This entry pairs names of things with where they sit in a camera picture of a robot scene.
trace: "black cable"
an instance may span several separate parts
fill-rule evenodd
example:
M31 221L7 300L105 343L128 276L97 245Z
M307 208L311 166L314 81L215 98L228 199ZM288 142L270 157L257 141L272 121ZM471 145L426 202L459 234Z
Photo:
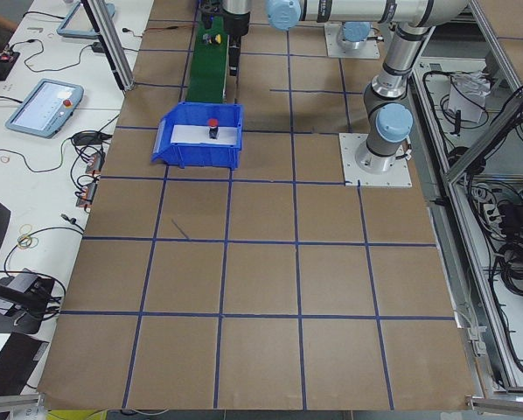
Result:
M66 17L65 16L58 16L58 15L51 15L50 13L44 13L43 11L27 11L24 15L23 15L23 18L26 16L26 15L44 15L44 16L49 16L50 18L57 18L57 19L65 19Z
M22 101L20 101L19 99L15 99L15 98L10 98L9 96L1 96L0 95L0 99L6 99L8 101L14 101L16 103L23 103Z
M102 133L104 129L106 129L111 123L113 123L120 115L116 115L114 118L112 118L110 121L108 121L106 124L104 124L102 127L100 127L97 131L99 133Z
M513 358L514 364L516 365L518 370L523 373L523 364L522 364L522 361L520 360L520 358L518 357L518 355L516 354L516 349L514 348L513 339L511 337L511 332L510 332L510 326L508 323L508 318L506 317L506 314L502 309L502 305L499 302L499 296L497 295L497 292L495 291L495 278L494 277L495 277L495 273L494 273L493 268L491 268L489 271L489 286L491 289L492 298L493 298L493 300L495 302L495 306L497 308L497 313L499 315L500 322L503 326L506 344L508 345L508 349L510 350L510 354L511 354L511 357Z
M39 42L40 43L40 51L38 52L35 52L33 55L31 55L30 57L28 57L27 59L24 60L24 65L33 73L43 73L43 72L60 72L62 70L66 70L68 68L71 68L71 67L76 67L80 64L80 61L81 61L81 56L83 54L83 52L87 49L87 48L90 48L91 45L85 45L83 46L80 51L79 51L79 58L77 59L77 62L76 63L73 63L73 64L69 64L67 66L63 66L63 67L60 67L60 68L41 68L39 70L34 70L33 68L31 68L29 65L28 65L28 61L33 59L34 57L36 57L37 55L40 55L41 53L44 52L44 43L42 41L40 41L39 39L29 39L28 41L25 41L25 42Z
M429 71L429 72L426 72L423 76L422 76L422 85L423 87L425 88L425 93L427 95L427 99L429 100L429 106L430 106L430 110L432 111L433 113L433 117L435 119L435 122L436 122L436 127L438 129L438 132L440 133L440 136L441 138L443 139L443 150L444 150L444 154L446 156L448 156L450 153L448 151L448 146L447 144L449 144L452 149L455 149L456 146L450 141L449 138L446 137L446 133L444 133L444 129L443 129L443 125L441 124L440 122L440 119L438 118L438 115L436 114L436 109L435 109L435 100L433 99L433 95L430 93L430 90L429 90L429 86L427 84L427 79L430 75L433 75L433 74L437 74L437 73L441 73L443 74L443 72L436 72L436 71Z
M30 172L32 172L32 173L53 172L53 171L57 171L61 166L63 166L63 158L62 158L61 162L58 165L54 166L53 168L50 168L50 169L32 169L31 166L28 164L28 161L26 160L26 156L23 155L22 153L20 153L18 151L14 151L14 150L9 150L9 149L0 149L0 151L5 151L7 153L11 153L13 155L20 156L23 159L24 166L26 166L26 168Z

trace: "blue plastic bin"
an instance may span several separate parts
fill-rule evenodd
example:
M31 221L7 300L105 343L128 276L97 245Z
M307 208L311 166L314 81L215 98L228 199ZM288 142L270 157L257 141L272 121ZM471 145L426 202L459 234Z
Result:
M236 169L242 150L243 115L243 107L237 104L180 102L163 117L158 126L152 160L162 159L166 164L178 165L180 168L219 166ZM219 120L219 127L235 127L236 144L171 143L175 125L207 127L210 118Z

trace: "blue tape grid line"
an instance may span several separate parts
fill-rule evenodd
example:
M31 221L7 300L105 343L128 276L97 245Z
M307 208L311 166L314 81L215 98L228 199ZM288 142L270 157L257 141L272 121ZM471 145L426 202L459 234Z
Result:
M365 238L365 249L366 249L366 262L368 263L368 275L370 277L371 290L373 293L373 303L374 311L376 315L376 326L378 328L378 340L380 342L380 353L382 356L382 365L384 366L384 379L386 380L386 390L387 390L387 399L390 404L390 409L394 410L394 397L392 395L392 384L390 383L390 374L387 368L387 356L386 348L384 347L384 336L382 334L382 325L380 322L380 310L378 306L378 298L376 297L376 285L374 283L374 273L373 273L373 263L370 253L370 246L368 244L368 233L366 231L366 217L365 217L365 208L363 206L363 196L360 187L360 183L357 186L357 195L359 196L359 205L360 205L360 219L363 225L363 235Z
M353 319L381 321L454 321L454 317L429 317L420 315L342 315L342 314L292 314L292 313L219 313L219 312L168 312L168 311L77 311L65 309L67 316L142 317L142 318L234 318L234 319Z
M299 253L299 236L298 236L298 201L296 199L296 160L295 160L295 129L293 118L293 94L292 94L292 74L290 71L290 37L287 31L287 75L289 79L289 122L290 122L290 148L292 156L293 171L293 213L295 217L295 265L296 265L296 306L298 309L298 353L300 356L300 384L303 410L308 409L306 397L306 373L304 370L304 336L303 336L303 297L301 290L300 274L300 253Z
M196 15L198 13L198 8L199 8L199 4L196 6ZM192 34L190 35L188 50L192 49L194 31L195 31L195 26L192 27ZM180 94L179 94L180 101L182 100L182 95L184 93L185 76L186 76L187 69L188 69L189 62L190 62L190 55L191 55L191 53L188 52L186 55L186 59L185 59L185 66L184 66L184 71L182 74L182 82L179 87L180 88ZM145 309L145 301L147 298L147 289L148 289L149 280L150 280L150 271L151 271L151 267L152 267L152 263L153 263L153 257L155 255L155 247L157 245L156 238L158 235L158 228L160 226L160 220L161 220L161 216L162 216L162 212L163 212L164 196L166 194L167 183L168 183L168 170L169 170L169 167L167 166L164 170L165 179L163 180L163 189L161 191L160 200L158 201L157 220L155 222L155 230L154 230L152 242L150 244L149 261L147 263L147 271L145 274L145 281L143 283L143 291L142 291L142 295L141 295L141 303L139 305L139 312L144 312L144 309ZM137 347L139 344L139 336L141 333L142 321L143 321L143 315L139 314L137 316L136 333L135 333L135 337L133 340L133 348L131 350L131 359L129 361L129 369L128 369L128 376L127 376L127 380L126 380L125 391L123 393L122 406L124 409L127 408L127 406L128 406L129 392L131 390L131 382L133 379L133 370L134 370L134 366L135 366L135 362L136 362Z
M257 241L248 239L195 239L195 238L135 238L133 236L84 236L85 241L136 241L136 242L189 242L189 243L242 243L251 245L298 245L300 247L400 247L400 248L436 248L434 243L384 243L384 242L318 242L318 241Z
M220 296L219 296L219 323L217 325L217 353L215 355L215 386L213 391L213 408L219 407L219 382L220 382L220 343L223 334L223 318L225 306L225 282L227 280L227 257L228 257L228 231L230 229L230 204L233 197L233 172L228 175L228 195L227 195L227 219L225 220L225 243L223 248L222 274L220 276Z

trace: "cable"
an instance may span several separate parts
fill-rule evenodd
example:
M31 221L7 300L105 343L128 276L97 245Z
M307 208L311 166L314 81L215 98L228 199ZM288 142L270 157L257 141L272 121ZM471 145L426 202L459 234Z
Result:
M118 117L120 116L120 114L116 115L114 118L112 118L111 120L109 120L106 124L104 124L102 127L100 127L97 131L99 133L102 133L102 131L104 129L106 129L111 123L113 123Z
M23 103L23 102L20 101L19 99L10 98L9 96L1 96L1 95L0 95L0 99L6 99L6 100L8 100L8 101L13 101L13 102L16 102L16 103Z
M36 57L37 55L40 55L41 53L44 52L44 43L42 41L40 41L39 39L28 39L27 41L24 41L24 42L28 42L28 43L31 43L31 42L39 42L40 43L40 51L38 52L35 52L33 55L31 55L30 57L28 57L27 59L24 60L24 65L33 73L43 73L43 72L60 72L62 70L66 70L68 68L71 68L71 67L76 67L80 64L80 61L81 61L81 56L83 54L83 52L87 49L87 48L90 48L91 45L85 45L83 46L80 51L79 51L79 58L77 59L77 62L76 63L73 63L73 64L69 64L67 66L63 66L63 67L60 67L60 68L41 68L39 70L34 70L32 67L29 66L28 64L28 61L33 59L34 57Z
M20 156L23 159L24 166L26 166L26 168L32 173L53 172L53 171L57 171L61 166L63 166L64 157L65 157L64 146L68 140L69 140L68 138L65 139L63 141L63 143L61 143L61 146L59 147L59 152L60 152L59 164L57 164L56 166L54 166L53 168L50 168L50 169L32 169L32 167L28 164L28 161L26 160L26 156L23 155L22 153L20 153L18 151L14 151L14 150L9 150L9 149L0 149L0 151L5 151L7 153L11 153L13 155Z
M144 416L160 416L161 414L168 413L169 409L163 409L162 411L157 411L156 413L146 413L144 411L139 411L138 409L133 409L131 411L135 411L137 414L143 414Z
M108 411L106 409L98 409L97 411L95 411L94 413L91 413L89 414L88 416L86 416L83 420L90 420L90 418L96 416L97 414L103 414L103 413L108 413ZM47 412L47 415L48 416L52 416L54 418L57 418L58 420L67 420L65 419L64 417L60 417L60 416L57 416L55 414L53 414L52 411L48 411Z
M57 18L57 19L65 19L66 17L65 16L58 16L58 15L51 15L50 13L44 13L43 11L27 11L24 15L23 15L23 18L26 16L26 15L44 15L44 16L49 16L50 18Z

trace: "electrical wiring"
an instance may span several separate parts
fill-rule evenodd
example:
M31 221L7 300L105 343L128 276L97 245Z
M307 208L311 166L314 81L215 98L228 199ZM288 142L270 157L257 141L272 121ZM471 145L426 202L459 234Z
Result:
M146 32L175 31L176 29L192 28L193 26L194 26L194 24L173 24L173 25L170 25L170 26L151 27L151 28L145 28L145 30L143 31L143 34L146 33ZM136 35L136 33L133 30L131 30L130 28L122 28L122 32L130 33L131 35L133 35L134 38L142 38L143 37L143 34L142 35Z
M431 92L429 90L429 86L427 84L427 80L428 80L429 76L431 76L431 75L433 75L435 73L436 72L433 72L433 71L426 72L422 76L422 85L425 88L425 94L427 95L427 99L429 100L430 110L433 113L433 117L435 119L436 127L438 129L438 132L441 135L441 138L443 139L444 154L446 156L448 156L449 155L448 145L450 145L452 150L454 150L456 148L456 146L451 142L451 140L446 136L446 133L444 132L443 125L441 124L440 119L438 118L438 115L436 114L435 100L433 99L433 95L431 94Z
M110 119L107 123L105 123L102 127L100 127L97 131L99 133L102 133L102 131L104 129L106 129L111 123L113 123L118 117L120 116L120 114L116 115L114 118Z
M162 411L157 411L157 412L154 412L154 413L147 413L145 411L140 411L138 409L133 409L131 411L135 411L135 413L137 413L137 414L143 414L144 416L160 416L161 414L168 413L170 410L169 409L163 409Z
M28 164L28 161L26 160L26 156L23 155L22 153L18 152L18 151L14 151L14 150L9 150L9 149L0 149L0 152L1 151L4 151L6 153L10 153L10 154L13 154L13 155L17 155L17 156L20 156L22 159L23 159L23 163L24 163L24 166L26 166L26 168L32 172L32 173L45 173L45 172L53 172L53 171L57 171L61 166L63 166L64 164L64 160L65 160L65 150L64 150L64 147L66 145L66 143L69 141L69 138L65 139L62 143L61 143L61 146L59 147L59 163L54 166L53 168L50 168L50 169L33 169L29 164Z
M520 192L517 191L512 185L510 185L506 182L502 182L502 181L495 181L495 182L490 181L490 183L505 187L512 194L515 194L517 197L519 197L520 201L522 201ZM468 196L468 200L473 200L473 198L471 197L472 185L473 185L473 175L469 175L467 178L467 185L466 185L466 190L467 190L466 195ZM477 208L472 203L470 203L470 205L471 205L471 210L474 214L474 217L477 219L478 218ZM503 284L505 285L505 287L507 289L509 289L509 287L510 287L509 290L511 292L516 293L516 294L522 293L523 290L514 283L513 278L512 278L512 276L516 276L516 275L518 275L518 277L523 277L522 267L520 267L520 265L517 264L516 267L513 267L511 265L510 269L508 269L508 268L505 269L504 264L518 263L518 261L513 261L512 255L506 254L505 250L503 249L503 247L505 245L503 245L503 247L500 247L500 248L496 248L494 246L491 236L485 232L485 229L482 226L482 223L480 220L478 220L478 225L481 227L481 231L483 233L483 238L485 240L485 244L487 245L487 248L491 250L490 252L487 253L488 258L489 258L489 265L488 265L489 269L487 271L487 280L488 280L490 291L492 294L492 299L497 308L497 313L499 315L501 325L503 326L506 344L509 348L513 362L516 365L516 367L518 368L518 370L523 373L523 363L522 363L522 360L520 360L520 358L518 357L518 355L516 353L516 349L513 344L513 339L511 336L511 330L510 330L510 326L509 326L508 317L506 316L506 314L504 313L504 311L502 309L502 305L499 301L499 297L498 297L496 289L495 289L495 282L497 281L495 277L500 276L501 281L503 282Z
M83 52L87 49L87 48L90 48L91 45L85 45L83 46L80 51L79 51L79 58L77 59L77 62L76 63L73 63L73 64L69 64L67 66L63 66L63 67L60 67L60 68L41 68L39 70L34 70L31 65L28 64L28 61L32 60L34 57L44 53L44 43L39 40L39 39L28 39L26 41L23 41L23 42L27 42L27 43L32 43L32 42L39 42L40 43L40 51L38 52L35 52L33 55L31 55L30 57L24 59L24 65L33 73L43 73L43 72L60 72L62 70L67 70L68 68L72 68L72 67L76 67L80 64L81 62L81 58L82 58L82 54Z
M6 99L7 101L13 101L13 102L16 102L16 103L23 103L21 100L15 99L15 98L10 98L9 96L1 96L0 95L0 99Z
M65 19L66 18L65 16L52 15L50 13L44 13L43 11L32 11L32 10L25 12L23 14L23 18L26 15L44 15L44 16L49 16L50 18L56 18L56 19Z

